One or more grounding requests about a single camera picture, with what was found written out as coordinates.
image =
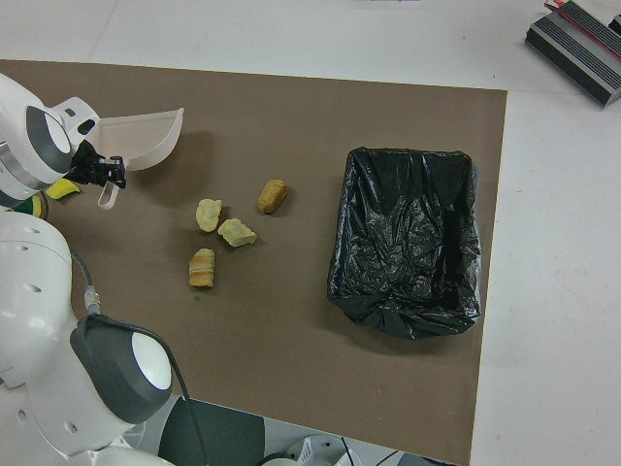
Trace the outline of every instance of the white dustpan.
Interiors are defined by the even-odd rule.
[[[125,170],[145,170],[164,160],[173,151],[183,122],[183,108],[158,114],[101,118],[86,140],[104,156],[121,156]],[[99,197],[99,207],[114,205],[118,186],[107,183]]]

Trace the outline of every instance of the white table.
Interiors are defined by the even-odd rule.
[[[9,0],[0,58],[508,89],[472,464],[617,464],[621,103],[524,46],[542,3]]]

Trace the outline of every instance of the bread piece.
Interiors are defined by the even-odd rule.
[[[259,195],[258,206],[264,214],[272,214],[287,195],[284,180],[269,180]]]
[[[214,201],[212,199],[203,199],[198,203],[196,209],[196,221],[203,231],[214,231],[220,220],[220,212],[222,211],[222,201]]]
[[[213,287],[215,254],[213,250],[201,249],[190,259],[189,273],[192,286]]]
[[[245,226],[238,218],[229,218],[217,229],[218,235],[234,248],[251,245],[256,241],[256,233]]]

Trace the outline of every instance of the brown paper sheet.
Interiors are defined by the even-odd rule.
[[[483,319],[457,337],[397,340],[351,323],[326,278],[350,150],[462,150],[480,171],[484,295],[505,92],[77,63],[1,61],[0,72],[48,105],[78,95],[101,117],[185,107],[174,152],[129,174],[113,210],[88,186],[52,202],[49,221],[88,264],[104,312],[166,339],[193,397],[468,464]],[[271,178],[291,190],[265,216],[256,198]],[[232,249],[200,232],[206,197],[257,243]],[[213,289],[187,284],[199,248],[215,250]]]

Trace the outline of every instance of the trash bag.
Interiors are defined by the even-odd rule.
[[[359,325],[420,340],[480,315],[474,167],[460,151],[353,150],[328,299]]]

